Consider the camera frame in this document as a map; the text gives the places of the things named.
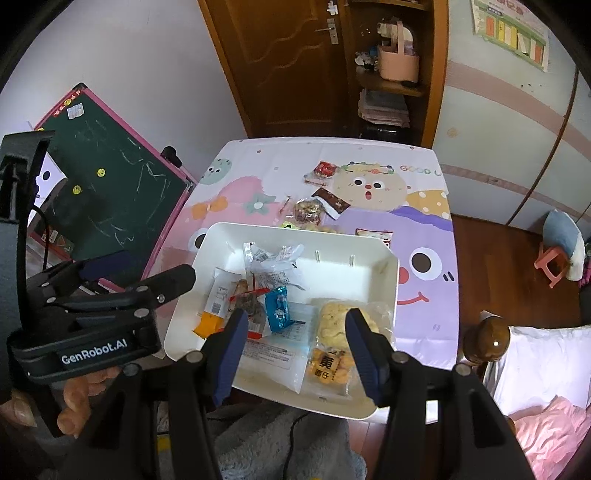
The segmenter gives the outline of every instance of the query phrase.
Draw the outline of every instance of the white wall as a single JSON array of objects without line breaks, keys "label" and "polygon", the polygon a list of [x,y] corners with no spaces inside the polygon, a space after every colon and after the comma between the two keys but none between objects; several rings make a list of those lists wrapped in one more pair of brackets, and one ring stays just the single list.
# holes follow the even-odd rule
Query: white wall
[{"label": "white wall", "polygon": [[0,94],[0,135],[35,125],[79,82],[197,178],[246,138],[196,0],[74,0]]},{"label": "white wall", "polygon": [[[452,213],[505,223],[537,178],[556,141],[557,128],[549,130],[543,120],[558,119],[560,126],[569,104],[575,65],[552,33],[545,73],[512,52],[474,35],[470,0],[450,0],[449,12],[448,59],[453,64],[448,66],[433,149],[439,162],[457,167],[460,173],[469,173],[446,175]],[[454,68],[457,70],[458,64],[481,73],[480,83],[470,83],[474,79],[454,82],[450,73]],[[584,81],[579,88],[587,88]],[[519,101],[511,105],[484,95],[501,92],[505,98],[509,95],[515,98],[515,89],[520,90]],[[589,120],[583,111],[580,108],[577,114],[579,124],[585,126]],[[525,113],[531,112],[535,118],[526,116]],[[591,194],[585,188],[591,174],[588,161],[591,159],[563,143],[537,192],[583,212],[591,202]],[[489,176],[505,181],[512,189],[489,184]],[[520,214],[512,225],[530,228],[539,218],[542,206],[543,213],[554,208],[533,202],[528,213]]]}]

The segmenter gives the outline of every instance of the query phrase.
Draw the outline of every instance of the human hand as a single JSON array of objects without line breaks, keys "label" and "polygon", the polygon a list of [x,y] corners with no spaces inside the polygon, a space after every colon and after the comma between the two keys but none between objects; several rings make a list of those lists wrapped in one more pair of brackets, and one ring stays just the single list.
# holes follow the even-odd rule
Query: human hand
[{"label": "human hand", "polygon": [[[64,386],[66,408],[57,417],[57,426],[62,433],[78,437],[86,420],[90,417],[89,397],[106,389],[106,380],[119,375],[118,367],[94,372],[82,377],[71,378]],[[0,415],[13,424],[36,427],[29,399],[23,393],[13,390],[12,398],[0,405]]]},{"label": "human hand", "polygon": [[119,375],[119,367],[110,367],[66,381],[64,386],[66,408],[57,416],[57,426],[62,433],[78,438],[86,420],[90,417],[88,397],[104,392],[106,380],[115,378],[117,375]]}]

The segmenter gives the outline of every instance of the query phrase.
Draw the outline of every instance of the poster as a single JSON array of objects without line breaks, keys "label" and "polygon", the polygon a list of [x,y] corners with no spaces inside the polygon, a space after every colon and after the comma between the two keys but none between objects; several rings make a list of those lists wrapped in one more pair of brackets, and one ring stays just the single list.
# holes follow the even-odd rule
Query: poster
[{"label": "poster", "polygon": [[548,71],[548,27],[517,0],[471,0],[474,33]]}]

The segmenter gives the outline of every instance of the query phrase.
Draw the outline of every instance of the white plastic tray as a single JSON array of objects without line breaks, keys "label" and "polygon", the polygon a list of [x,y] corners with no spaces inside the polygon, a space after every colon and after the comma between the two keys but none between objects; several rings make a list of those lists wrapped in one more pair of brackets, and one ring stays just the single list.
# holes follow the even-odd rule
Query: white plastic tray
[{"label": "white plastic tray", "polygon": [[[271,252],[283,245],[303,244],[297,260],[307,290],[288,289],[289,301],[321,304],[325,299],[382,301],[394,312],[398,293],[398,259],[376,238],[335,233],[290,230],[269,226],[216,223],[208,231],[193,263],[197,280],[174,310],[164,339],[164,351],[178,360],[200,349],[204,340],[193,333],[197,313],[205,306],[213,285],[215,268],[245,275],[242,245],[255,242]],[[376,407],[362,390],[346,401],[328,401],[304,392],[295,392],[239,368],[233,386],[272,401],[305,410],[348,419],[366,419]]]}]

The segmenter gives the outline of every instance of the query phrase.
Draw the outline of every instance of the blue gripper pad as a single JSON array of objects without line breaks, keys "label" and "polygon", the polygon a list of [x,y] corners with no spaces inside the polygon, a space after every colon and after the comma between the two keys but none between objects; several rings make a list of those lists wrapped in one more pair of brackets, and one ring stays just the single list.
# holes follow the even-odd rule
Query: blue gripper pad
[{"label": "blue gripper pad", "polygon": [[384,401],[383,389],[389,380],[388,349],[391,351],[392,348],[386,337],[369,329],[359,309],[347,312],[345,334],[365,394],[379,407]]},{"label": "blue gripper pad", "polygon": [[92,260],[86,260],[78,275],[82,280],[93,281],[105,278],[113,273],[125,270],[131,265],[132,255],[127,250],[120,250]]},{"label": "blue gripper pad", "polygon": [[207,359],[207,380],[216,407],[222,404],[232,390],[247,334],[248,315],[244,310],[236,309],[223,332],[210,335],[201,348]]}]

